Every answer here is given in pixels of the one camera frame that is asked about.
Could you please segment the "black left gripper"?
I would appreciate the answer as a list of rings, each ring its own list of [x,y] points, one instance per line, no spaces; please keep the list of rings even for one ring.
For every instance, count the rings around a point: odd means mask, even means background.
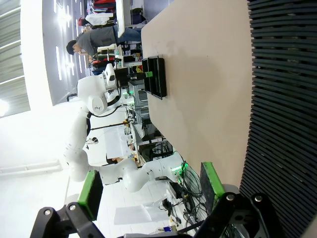
[[[118,69],[118,81],[120,81],[121,83],[127,83],[134,76],[135,76],[134,72],[130,72],[129,68],[127,68],[127,67]],[[142,72],[142,73],[136,74],[137,79],[144,79],[144,78],[147,78],[147,77],[149,78],[152,76],[153,76],[152,71],[147,71],[147,72]]]

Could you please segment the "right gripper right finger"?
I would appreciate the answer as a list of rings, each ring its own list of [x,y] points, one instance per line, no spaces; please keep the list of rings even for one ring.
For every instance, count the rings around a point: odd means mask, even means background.
[[[200,185],[207,217],[195,233],[197,238],[283,238],[277,213],[264,193],[249,198],[225,191],[211,162],[202,162]]]

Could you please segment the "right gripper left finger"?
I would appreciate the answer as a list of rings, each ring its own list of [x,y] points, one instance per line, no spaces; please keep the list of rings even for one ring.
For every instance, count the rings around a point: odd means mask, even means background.
[[[77,201],[58,211],[52,207],[38,211],[30,237],[67,238],[70,234],[77,234],[81,238],[103,238],[93,223],[98,216],[103,188],[100,173],[89,171]]]

